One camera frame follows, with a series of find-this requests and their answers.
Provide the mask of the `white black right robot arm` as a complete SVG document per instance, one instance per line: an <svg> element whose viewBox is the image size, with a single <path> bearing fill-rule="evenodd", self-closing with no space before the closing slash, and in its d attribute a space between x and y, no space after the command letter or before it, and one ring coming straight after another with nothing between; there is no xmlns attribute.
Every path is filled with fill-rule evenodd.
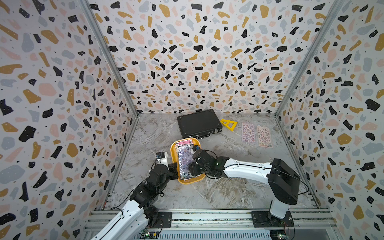
<svg viewBox="0 0 384 240"><path fill-rule="evenodd" d="M268 163L251 163L238 161L229 157L217 157L193 147L193 162L189 171L193 175L205 174L211 179L242 178L268 185L274 194L270 205L271 220L284 220L290 206L298 203L301 177L283 160L273 159Z"/></svg>

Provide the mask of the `yellow storage tray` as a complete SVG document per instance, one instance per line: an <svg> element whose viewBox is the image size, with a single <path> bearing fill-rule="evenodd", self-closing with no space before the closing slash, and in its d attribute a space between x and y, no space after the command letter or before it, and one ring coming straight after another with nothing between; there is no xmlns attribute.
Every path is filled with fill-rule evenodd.
<svg viewBox="0 0 384 240"><path fill-rule="evenodd" d="M200 147L201 144L196 138L178 140L171 145L172 167L178 181L183 185L199 182L206 177L205 173L193 170L196 165L193 155Z"/></svg>

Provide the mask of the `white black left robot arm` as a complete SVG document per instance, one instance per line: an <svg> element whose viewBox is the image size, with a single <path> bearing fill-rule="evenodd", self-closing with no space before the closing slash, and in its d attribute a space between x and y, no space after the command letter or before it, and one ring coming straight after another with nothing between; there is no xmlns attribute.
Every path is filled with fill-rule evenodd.
<svg viewBox="0 0 384 240"><path fill-rule="evenodd" d="M129 195L118 214L98 233L94 240L130 240L146 227L157 223L159 210L154 206L170 180L179 178L177 163L159 163L149 176Z"/></svg>

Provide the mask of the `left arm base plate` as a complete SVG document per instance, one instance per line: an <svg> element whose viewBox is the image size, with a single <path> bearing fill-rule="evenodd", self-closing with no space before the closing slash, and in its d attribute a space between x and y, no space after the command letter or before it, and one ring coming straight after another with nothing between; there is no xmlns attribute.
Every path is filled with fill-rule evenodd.
<svg viewBox="0 0 384 240"><path fill-rule="evenodd" d="M156 212L146 215L148 219L147 228L170 229L172 224L172 212Z"/></svg>

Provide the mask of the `pink sticker sheet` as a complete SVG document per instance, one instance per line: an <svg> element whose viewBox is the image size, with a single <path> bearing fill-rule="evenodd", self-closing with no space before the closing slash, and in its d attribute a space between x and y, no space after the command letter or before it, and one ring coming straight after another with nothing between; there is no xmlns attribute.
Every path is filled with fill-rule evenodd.
<svg viewBox="0 0 384 240"><path fill-rule="evenodd" d="M259 146L263 148L272 148L271 132L268 127L257 126Z"/></svg>
<svg viewBox="0 0 384 240"><path fill-rule="evenodd" d="M255 143L255 126L250 123L242 123L242 141L245 143Z"/></svg>

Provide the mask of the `holographic sticker sheet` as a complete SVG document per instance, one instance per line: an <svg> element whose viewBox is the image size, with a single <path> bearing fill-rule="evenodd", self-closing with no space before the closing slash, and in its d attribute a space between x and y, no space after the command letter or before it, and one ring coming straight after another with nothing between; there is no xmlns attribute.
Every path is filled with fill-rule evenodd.
<svg viewBox="0 0 384 240"><path fill-rule="evenodd" d="M192 139L176 142L177 157L179 160L179 176L182 181L196 177L189 169L190 164L195 162L193 159L194 145Z"/></svg>

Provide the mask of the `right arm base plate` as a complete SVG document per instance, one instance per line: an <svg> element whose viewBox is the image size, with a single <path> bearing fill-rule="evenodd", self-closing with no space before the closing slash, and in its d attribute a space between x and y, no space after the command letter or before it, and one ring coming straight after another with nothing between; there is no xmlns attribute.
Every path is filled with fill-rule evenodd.
<svg viewBox="0 0 384 240"><path fill-rule="evenodd" d="M290 211L286 212L283 219L272 216L269 211L253 211L251 212L251 219L254 228L291 228L294 226L293 217Z"/></svg>

